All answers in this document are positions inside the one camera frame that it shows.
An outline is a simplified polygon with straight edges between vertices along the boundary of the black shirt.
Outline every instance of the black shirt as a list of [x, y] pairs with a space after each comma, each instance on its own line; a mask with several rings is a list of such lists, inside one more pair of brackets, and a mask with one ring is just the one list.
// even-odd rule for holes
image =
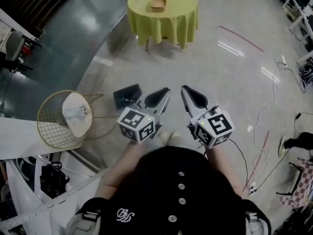
[[142, 157], [110, 200], [91, 199], [79, 212], [98, 209], [99, 234], [240, 235], [247, 211], [268, 221], [205, 156], [173, 146]]

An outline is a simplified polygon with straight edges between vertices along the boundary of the yellow-green tablecloth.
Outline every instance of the yellow-green tablecloth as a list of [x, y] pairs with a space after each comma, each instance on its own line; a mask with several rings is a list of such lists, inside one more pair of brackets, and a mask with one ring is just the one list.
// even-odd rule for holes
[[158, 44], [167, 37], [173, 44], [186, 48], [198, 29], [198, 0], [167, 0], [164, 12], [153, 12], [151, 0], [128, 0], [131, 31], [138, 35], [139, 45], [152, 37]]

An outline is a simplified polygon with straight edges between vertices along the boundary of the red object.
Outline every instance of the red object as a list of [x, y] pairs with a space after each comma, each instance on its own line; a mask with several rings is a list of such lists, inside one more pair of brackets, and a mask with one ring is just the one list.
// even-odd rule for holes
[[241, 35], [237, 34], [236, 32], [233, 32], [232, 30], [227, 29], [227, 28], [225, 28], [225, 27], [223, 27], [223, 26], [217, 26], [217, 27], [221, 27], [221, 28], [223, 28], [223, 29], [225, 29], [225, 30], [228, 30], [229, 32], [235, 34], [236, 36], [238, 36], [238, 37], [240, 37], [240, 38], [246, 40], [248, 43], [250, 43], [250, 44], [252, 44], [253, 46], [255, 46], [256, 48], [258, 48], [261, 52], [264, 52], [261, 48], [257, 47], [254, 43], [250, 42], [248, 39], [242, 37]]
[[[266, 142], [267, 142], [267, 140], [268, 140], [268, 135], [269, 135], [269, 131], [268, 131], [268, 133], [267, 133], [267, 135], [266, 135], [266, 138], [265, 138], [265, 141], [264, 141], [264, 144], [263, 144], [263, 149], [264, 149], [264, 147], [265, 147], [265, 145], [266, 145]], [[256, 162], [255, 167], [258, 166], [258, 163], [259, 163], [259, 161], [260, 161], [260, 158], [261, 158], [261, 156], [259, 156], [259, 159], [258, 159], [258, 161]], [[246, 184], [245, 187], [243, 188], [243, 192], [244, 192], [245, 189], [247, 188], [247, 185], [250, 183], [250, 180], [251, 180], [251, 178], [252, 178], [252, 176], [253, 176], [253, 173], [254, 173], [254, 171], [252, 171], [252, 173], [251, 173], [251, 175], [250, 175], [250, 177], [249, 177], [249, 179], [248, 179], [247, 184]]]
[[29, 55], [31, 53], [30, 48], [27, 46], [23, 46], [22, 52], [25, 53], [26, 55]]

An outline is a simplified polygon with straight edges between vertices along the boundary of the backpack strap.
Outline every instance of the backpack strap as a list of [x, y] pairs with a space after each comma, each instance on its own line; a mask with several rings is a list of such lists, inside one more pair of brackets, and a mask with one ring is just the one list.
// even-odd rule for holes
[[76, 214], [67, 223], [66, 235], [98, 235], [100, 231], [100, 210]]
[[268, 224], [256, 212], [246, 212], [246, 235], [270, 235]]

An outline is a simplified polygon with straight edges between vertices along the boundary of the gray floor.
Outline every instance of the gray floor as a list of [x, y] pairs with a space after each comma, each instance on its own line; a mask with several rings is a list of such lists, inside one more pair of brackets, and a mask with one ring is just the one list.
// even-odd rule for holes
[[[75, 90], [106, 37], [125, 15], [127, 0], [69, 0], [47, 24], [29, 56], [32, 67], [16, 73], [5, 98], [7, 118], [36, 120], [43, 101], [54, 92]], [[0, 71], [2, 100], [10, 73]]]
[[[265, 146], [269, 151], [267, 169], [265, 156], [258, 165], [255, 181], [257, 187], [280, 161], [277, 154], [280, 138], [293, 137], [293, 120], [299, 112], [313, 112], [313, 90], [303, 95], [289, 72], [281, 72], [275, 64], [280, 56], [286, 57], [288, 67], [295, 70], [296, 59], [305, 54], [303, 45], [291, 34], [288, 20], [279, 0], [199, 0], [200, 28], [193, 43], [180, 50], [166, 41], [150, 45], [149, 52], [139, 47], [129, 32], [124, 18], [113, 34], [98, 51], [87, 69], [78, 90], [85, 94], [104, 93], [93, 103], [94, 114], [118, 115], [112, 93], [126, 86], [139, 83], [144, 92], [162, 87], [172, 90], [170, 104], [162, 115], [164, 130], [177, 130], [190, 143], [195, 144], [186, 125], [189, 117], [184, 110], [180, 88], [187, 84], [213, 96], [227, 110], [236, 126], [231, 138], [242, 149], [248, 164], [257, 157], [269, 131]], [[222, 25], [249, 39], [264, 52], [240, 37], [217, 27]], [[264, 112], [255, 130], [258, 115], [273, 100], [272, 76], [274, 75], [275, 100]], [[313, 131], [313, 118], [301, 117], [296, 128]], [[94, 137], [110, 130], [115, 119], [95, 120], [91, 135]], [[97, 154], [112, 166], [127, 144], [118, 128], [110, 135], [89, 141], [84, 148]], [[223, 147], [231, 159], [242, 185], [246, 181], [244, 160], [231, 142]], [[275, 230], [289, 215], [291, 208], [282, 206], [277, 191], [289, 191], [295, 179], [288, 162], [296, 157], [308, 158], [308, 152], [292, 149], [285, 160], [268, 178], [252, 199], [270, 218]]]

